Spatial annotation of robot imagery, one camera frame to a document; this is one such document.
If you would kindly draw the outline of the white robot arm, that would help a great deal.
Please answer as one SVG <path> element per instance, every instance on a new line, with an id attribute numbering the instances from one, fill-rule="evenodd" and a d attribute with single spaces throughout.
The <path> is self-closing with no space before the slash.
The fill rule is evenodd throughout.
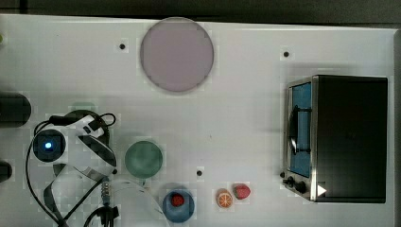
<path id="1" fill-rule="evenodd" d="M 169 227 L 145 188 L 113 176 L 117 161 L 103 141 L 106 129 L 90 114 L 52 115 L 39 123 L 27 156 L 61 169 L 33 198 L 57 227 Z"/>

